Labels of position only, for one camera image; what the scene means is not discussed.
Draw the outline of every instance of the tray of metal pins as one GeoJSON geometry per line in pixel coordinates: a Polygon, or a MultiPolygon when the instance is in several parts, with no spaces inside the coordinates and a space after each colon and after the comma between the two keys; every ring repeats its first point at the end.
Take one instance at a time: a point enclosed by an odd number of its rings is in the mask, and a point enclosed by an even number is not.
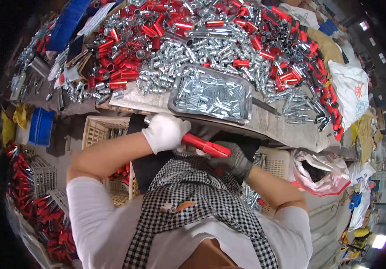
{"type": "Polygon", "coordinates": [[[253,89],[238,76],[187,63],[177,72],[168,108],[246,124],[251,120],[253,89]]]}

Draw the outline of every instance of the checkered apron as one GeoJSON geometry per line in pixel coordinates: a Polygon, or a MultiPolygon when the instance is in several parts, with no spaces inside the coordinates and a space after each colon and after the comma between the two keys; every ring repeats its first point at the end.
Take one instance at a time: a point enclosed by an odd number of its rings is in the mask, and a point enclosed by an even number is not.
{"type": "Polygon", "coordinates": [[[142,201],[141,217],[124,259],[123,268],[145,268],[151,243],[158,233],[214,217],[251,239],[262,268],[277,269],[275,255],[254,212],[239,199],[241,186],[232,175],[213,176],[208,159],[175,155],[158,172],[142,201]],[[170,213],[164,203],[196,205],[170,213]]]}

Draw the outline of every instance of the paper sheet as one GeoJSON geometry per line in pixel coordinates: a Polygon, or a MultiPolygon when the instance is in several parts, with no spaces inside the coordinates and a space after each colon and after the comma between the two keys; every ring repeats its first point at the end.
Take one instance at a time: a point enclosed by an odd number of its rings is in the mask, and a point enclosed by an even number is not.
{"type": "Polygon", "coordinates": [[[94,31],[96,26],[102,22],[114,5],[115,3],[108,3],[101,7],[98,12],[96,12],[96,14],[85,24],[84,28],[78,32],[78,35],[89,35],[92,31],[94,31]]]}

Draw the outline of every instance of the hand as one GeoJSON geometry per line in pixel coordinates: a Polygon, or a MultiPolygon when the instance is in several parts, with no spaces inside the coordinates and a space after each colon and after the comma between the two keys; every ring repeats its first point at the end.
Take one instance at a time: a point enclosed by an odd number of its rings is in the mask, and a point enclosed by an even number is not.
{"type": "Polygon", "coordinates": [[[173,115],[159,113],[150,121],[148,128],[142,129],[154,154],[177,148],[183,136],[190,131],[190,121],[182,121],[173,115]]]}
{"type": "Polygon", "coordinates": [[[226,158],[212,158],[209,160],[209,164],[214,169],[222,168],[231,173],[240,182],[246,180],[253,167],[253,163],[247,159],[241,148],[235,143],[224,141],[217,141],[216,144],[230,149],[232,153],[226,158]]]}

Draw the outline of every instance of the gray plastic crate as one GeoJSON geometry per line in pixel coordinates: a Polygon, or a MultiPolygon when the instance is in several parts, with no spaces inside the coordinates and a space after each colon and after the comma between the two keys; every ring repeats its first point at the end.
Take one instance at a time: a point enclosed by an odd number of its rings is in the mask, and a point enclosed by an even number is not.
{"type": "Polygon", "coordinates": [[[30,162],[35,183],[35,198],[42,198],[48,190],[56,188],[57,169],[54,165],[40,157],[34,157],[30,162]]]}
{"type": "Polygon", "coordinates": [[[48,194],[56,201],[57,205],[63,210],[66,216],[69,216],[69,204],[67,202],[67,193],[65,190],[48,190],[48,194]]]}

